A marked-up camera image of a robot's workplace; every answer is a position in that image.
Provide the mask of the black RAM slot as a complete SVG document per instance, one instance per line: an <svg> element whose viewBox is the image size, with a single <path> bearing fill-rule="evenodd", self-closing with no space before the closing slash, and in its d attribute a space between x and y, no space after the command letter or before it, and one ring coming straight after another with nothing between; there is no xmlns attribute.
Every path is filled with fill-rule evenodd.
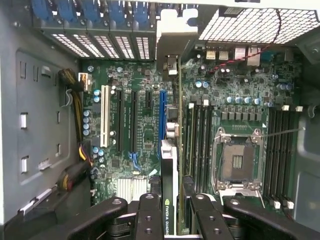
<svg viewBox="0 0 320 240"><path fill-rule="evenodd" d="M293 155L293 135L294 135L294 129L295 127L295 111L289 112L289 118L288 118L288 130L290 130L289 133L287 133L287 156L286 156L286 177L285 177L285 190L284 190L284 196L286 199L286 205L289 209L293 209L293 200L292 200L292 185L291 185L291 165L292 165L292 155Z"/></svg>
<svg viewBox="0 0 320 240"><path fill-rule="evenodd" d="M211 162L212 162L212 118L213 118L213 106L208 107L208 116L207 116L207 190L210 191L211 184Z"/></svg>
<svg viewBox="0 0 320 240"><path fill-rule="evenodd" d="M194 108L194 133L193 133L193 140L194 140L194 150L193 150L193 178L194 178L194 187L195 191L197 192L198 187L198 125L199 125L199 112L200 106L195 105Z"/></svg>
<svg viewBox="0 0 320 240"><path fill-rule="evenodd" d="M206 107L201 107L201 138L200 138L200 177L199 177L199 191L203 192L204 186L204 148L206 139Z"/></svg>
<svg viewBox="0 0 320 240"><path fill-rule="evenodd" d="M267 134L272 134L274 131L274 109L268 108L268 129ZM263 187L263 198L267 201L270 197L270 182L271 182L271 148L272 148L272 136L266 136L266 156L265 156L265 174L264 174L264 187Z"/></svg>
<svg viewBox="0 0 320 240"><path fill-rule="evenodd" d="M272 123L272 130L270 133L276 134L281 127L281 121L279 119L280 115L276 109L272 109L270 115L270 122ZM270 156L272 157L272 168L271 168L271 177L270 177L270 196L274 201L278 200L277 197L277 182L278 182L278 141L279 136L273 135L270 137L270 144L272 145L270 149Z"/></svg>
<svg viewBox="0 0 320 240"><path fill-rule="evenodd" d="M277 186L277 195L279 198L279 202L281 203L281 208L284 206L283 200L283 192L284 192L284 179L285 179L285 172L286 172L286 148L287 148L287 133L285 131L288 129L288 111L283 111L283 121L281 130L283 133L281 134L281 148L280 148L280 155L279 155L279 179L278 179L278 186Z"/></svg>

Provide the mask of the blue expansion slot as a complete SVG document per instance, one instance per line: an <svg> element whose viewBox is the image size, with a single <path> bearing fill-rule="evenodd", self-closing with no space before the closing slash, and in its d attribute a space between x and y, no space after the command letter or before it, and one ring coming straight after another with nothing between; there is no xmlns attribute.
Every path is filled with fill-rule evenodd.
<svg viewBox="0 0 320 240"><path fill-rule="evenodd" d="M165 125L166 125L166 114L165 108L167 105L167 92L165 90L160 90L159 92L159 111L158 111L158 148L157 157L161 157L161 143L165 138Z"/></svg>

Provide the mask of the long black expansion slot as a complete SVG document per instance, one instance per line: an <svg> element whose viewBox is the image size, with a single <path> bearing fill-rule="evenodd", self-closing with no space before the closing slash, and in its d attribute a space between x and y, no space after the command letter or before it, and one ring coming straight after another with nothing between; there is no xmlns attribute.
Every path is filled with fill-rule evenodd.
<svg viewBox="0 0 320 240"><path fill-rule="evenodd" d="M123 129L124 129L124 92L123 90L117 91L117 151L123 151Z"/></svg>
<svg viewBox="0 0 320 240"><path fill-rule="evenodd" d="M137 150L137 127L138 125L138 92L131 92L130 108L130 152L135 153Z"/></svg>

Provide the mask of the white expansion slot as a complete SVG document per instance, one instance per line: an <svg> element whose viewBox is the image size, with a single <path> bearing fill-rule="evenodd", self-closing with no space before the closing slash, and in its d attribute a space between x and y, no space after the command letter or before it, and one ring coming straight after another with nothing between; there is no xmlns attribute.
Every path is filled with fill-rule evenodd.
<svg viewBox="0 0 320 240"><path fill-rule="evenodd" d="M100 147L107 148L109 145L110 127L110 87L101 86L101 108L100 108Z"/></svg>

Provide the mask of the silver chipset heatsink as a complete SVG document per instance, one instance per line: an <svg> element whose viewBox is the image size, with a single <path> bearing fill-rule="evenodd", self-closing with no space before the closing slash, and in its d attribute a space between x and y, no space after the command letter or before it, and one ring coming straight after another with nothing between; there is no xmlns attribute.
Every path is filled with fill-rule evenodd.
<svg viewBox="0 0 320 240"><path fill-rule="evenodd" d="M116 182L116 196L130 203L134 197L147 193L147 178L119 178Z"/></svg>

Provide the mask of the CPU socket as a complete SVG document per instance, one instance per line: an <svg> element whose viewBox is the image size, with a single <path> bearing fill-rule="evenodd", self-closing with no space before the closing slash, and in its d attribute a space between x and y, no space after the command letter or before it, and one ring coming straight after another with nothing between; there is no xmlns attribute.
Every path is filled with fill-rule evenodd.
<svg viewBox="0 0 320 240"><path fill-rule="evenodd" d="M217 128L212 143L211 185L215 195L261 197L266 141L262 127Z"/></svg>

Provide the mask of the black plastic shroud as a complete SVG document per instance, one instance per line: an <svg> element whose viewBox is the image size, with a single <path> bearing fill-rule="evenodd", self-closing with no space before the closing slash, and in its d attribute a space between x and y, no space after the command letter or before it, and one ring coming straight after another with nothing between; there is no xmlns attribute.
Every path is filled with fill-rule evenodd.
<svg viewBox="0 0 320 240"><path fill-rule="evenodd" d="M83 181L70 192L56 189L26 215L18 213L0 226L0 240L28 240L54 225L66 222L90 206L88 181Z"/></svg>

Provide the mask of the thin metal locking lever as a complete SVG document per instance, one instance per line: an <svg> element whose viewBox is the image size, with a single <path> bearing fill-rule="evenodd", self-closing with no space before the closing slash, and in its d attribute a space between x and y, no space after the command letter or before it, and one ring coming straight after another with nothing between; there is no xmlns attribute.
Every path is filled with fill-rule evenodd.
<svg viewBox="0 0 320 240"><path fill-rule="evenodd" d="M259 137L260 138L268 138L268 137L274 137L277 135L295 133L295 132L300 132L300 131L305 131L305 130L306 130L305 127L301 127L301 128L289 129L289 130L284 130L284 131L279 131L279 132L274 132L274 133L268 133L268 134L261 135Z"/></svg>

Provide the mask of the open black PC case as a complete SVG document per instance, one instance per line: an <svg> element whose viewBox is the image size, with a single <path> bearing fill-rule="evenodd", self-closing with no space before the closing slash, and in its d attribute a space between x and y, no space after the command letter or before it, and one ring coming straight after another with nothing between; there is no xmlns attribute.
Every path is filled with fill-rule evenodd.
<svg viewBox="0 0 320 240"><path fill-rule="evenodd" d="M185 9L197 9L197 37L181 57L181 76L182 67L189 60L203 61L209 67L209 74L238 63L253 68L263 61L301 64L301 75L295 81L298 102L292 109L296 112L296 129L306 129L294 132L293 137L290 184L294 207L291 215L276 212L266 204L264 209L299 224L304 240L320 240L320 0L120 0L125 5L123 24L110 19L108 3L111 0L99 0L101 18L97 23L85 18L83 0L73 0L76 22L68 22L60 16L57 0L48 0L53 21L38 18L31 0L15 1L30 6L30 26L73 56L77 65L77 70L68 67L57 73L65 91L63 101L73 112L75 161L60 172L47 195L33 198L32 208L17 214L26 215L54 190L71 192L84 181L90 183L89 208L111 198L97 204L92 200L92 147L83 134L84 98L93 90L88 65L98 61L152 63L160 74L157 71L157 29L161 12L175 9L181 14ZM148 3L147 24L139 25L134 20L134 2ZM182 150L181 141L178 233L166 235L163 226L164 240L202 240L199 234L191 232L185 216L182 180L189 175L183 173Z"/></svg>

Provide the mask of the green motherboard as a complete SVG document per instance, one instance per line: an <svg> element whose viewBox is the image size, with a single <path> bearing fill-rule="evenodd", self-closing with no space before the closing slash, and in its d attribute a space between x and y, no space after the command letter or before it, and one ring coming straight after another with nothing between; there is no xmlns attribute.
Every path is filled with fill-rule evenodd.
<svg viewBox="0 0 320 240"><path fill-rule="evenodd" d="M155 66L149 62L117 62L95 61L88 65L92 78L92 92L84 97L83 136L91 145L93 160L92 201L98 204L107 198L116 196L116 184L122 178L150 178L161 174L161 162L158 159L159 132L159 96L162 76L156 72ZM179 90L182 92L182 165L183 174L191 176L194 181L194 108L200 106L198 118L197 141L197 191L200 187L200 155L201 155L201 115L202 106L206 107L203 192L214 194L210 181L207 190L207 132L208 108L212 112L212 145L218 127L249 129L261 127L263 135L268 133L268 108L277 110L282 131L283 111L293 111L293 106L299 101L295 82L302 73L299 62L263 61L259 67L251 67L246 63L229 65L209 74L210 67L202 60L189 60L182 66L182 76L179 80ZM108 147L100 147L101 133L101 88L109 86L109 141ZM124 125L123 151L117 151L117 92L124 93ZM137 142L136 152L130 152L131 128L131 92L138 92L137 110ZM146 91L152 91L152 108L146 108ZM268 201L264 198L264 180L266 165L263 171L261 194L265 204L272 210L290 216L284 190L286 189L286 172L283 185L283 202L278 197L278 181L280 170L281 135L278 135L278 175L277 200L270 195Z"/></svg>

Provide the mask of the blue card retention clip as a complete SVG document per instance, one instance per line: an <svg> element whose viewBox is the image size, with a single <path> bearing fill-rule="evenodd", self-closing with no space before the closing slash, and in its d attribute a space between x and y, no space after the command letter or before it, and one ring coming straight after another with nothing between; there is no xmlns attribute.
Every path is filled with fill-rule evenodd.
<svg viewBox="0 0 320 240"><path fill-rule="evenodd" d="M198 10L196 8L184 9L182 12L182 17L189 26L198 26Z"/></svg>
<svg viewBox="0 0 320 240"><path fill-rule="evenodd" d="M133 18L139 25L145 25L149 19L149 4L144 1L136 1L132 6Z"/></svg>
<svg viewBox="0 0 320 240"><path fill-rule="evenodd" d="M92 23L101 21L100 0L83 0L82 8L84 17Z"/></svg>
<svg viewBox="0 0 320 240"><path fill-rule="evenodd" d="M53 13L48 0L31 0L33 13L36 17L46 22L54 20Z"/></svg>
<svg viewBox="0 0 320 240"><path fill-rule="evenodd" d="M77 11L73 0L57 0L59 15L68 22L74 23L78 20Z"/></svg>
<svg viewBox="0 0 320 240"><path fill-rule="evenodd" d="M122 0L111 0L108 2L109 17L116 24L125 22L125 4Z"/></svg>

